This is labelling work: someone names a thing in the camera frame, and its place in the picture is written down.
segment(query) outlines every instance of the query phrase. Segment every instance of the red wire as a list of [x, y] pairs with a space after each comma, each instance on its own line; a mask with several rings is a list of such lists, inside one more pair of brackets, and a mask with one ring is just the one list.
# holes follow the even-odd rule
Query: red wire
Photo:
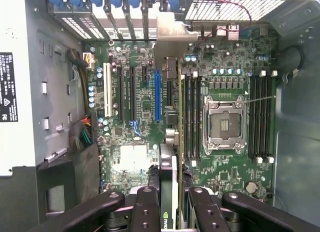
[[208, 37], [210, 37], [215, 31], [218, 31], [219, 29], [224, 30], [224, 31], [227, 31], [227, 32], [239, 32], [239, 31], [246, 30], [246, 29], [248, 29], [248, 28], [251, 26], [252, 17], [251, 17], [251, 15], [250, 15], [250, 12], [248, 11], [248, 9], [246, 9], [246, 8], [245, 8], [244, 6], [242, 6], [241, 4], [238, 4], [238, 3], [232, 2], [232, 1], [227, 1], [227, 0], [213, 0], [213, 2], [222, 2], [222, 3], [234, 4], [234, 5], [239, 6], [239, 7], [242, 8], [242, 9], [244, 9], [244, 10], [246, 11], [246, 13], [248, 14], [248, 16], [249, 16], [249, 24], [248, 24], [247, 26], [245, 26], [244, 28], [239, 29], [239, 30], [229, 30], [229, 29], [227, 29], [227, 28], [219, 27], [219, 28], [215, 29], [214, 31], [212, 31], [211, 33], [209, 33], [207, 36], [205, 36], [204, 39], [202, 39], [199, 44], [203, 43], [205, 40], [207, 40]]

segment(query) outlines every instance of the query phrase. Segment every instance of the warning label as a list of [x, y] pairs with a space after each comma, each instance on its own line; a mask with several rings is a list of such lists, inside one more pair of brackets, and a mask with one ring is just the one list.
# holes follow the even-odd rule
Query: warning label
[[0, 52], [0, 122], [18, 121], [14, 59]]

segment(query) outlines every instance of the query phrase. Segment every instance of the cpu socket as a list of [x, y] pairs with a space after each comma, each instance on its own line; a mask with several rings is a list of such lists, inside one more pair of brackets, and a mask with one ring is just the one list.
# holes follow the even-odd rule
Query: cpu socket
[[211, 96], [206, 96], [202, 112], [205, 153], [235, 150], [241, 154], [246, 145], [246, 114], [243, 96], [239, 96], [237, 101], [214, 101]]

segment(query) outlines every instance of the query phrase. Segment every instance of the white pci slot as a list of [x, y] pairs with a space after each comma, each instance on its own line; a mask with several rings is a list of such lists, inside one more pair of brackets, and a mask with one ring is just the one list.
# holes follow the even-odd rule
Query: white pci slot
[[103, 64], [104, 116], [112, 116], [111, 64]]

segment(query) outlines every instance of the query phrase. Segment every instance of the motherboard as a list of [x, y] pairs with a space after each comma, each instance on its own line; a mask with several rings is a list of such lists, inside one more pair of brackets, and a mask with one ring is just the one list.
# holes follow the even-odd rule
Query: motherboard
[[128, 194], [148, 184], [159, 164], [168, 111], [182, 94], [183, 161], [195, 185], [221, 196], [239, 191], [261, 197], [271, 188], [277, 34], [252, 30], [239, 40], [206, 38], [189, 44], [178, 79], [155, 70], [153, 42], [86, 45], [89, 106], [96, 115], [100, 188]]

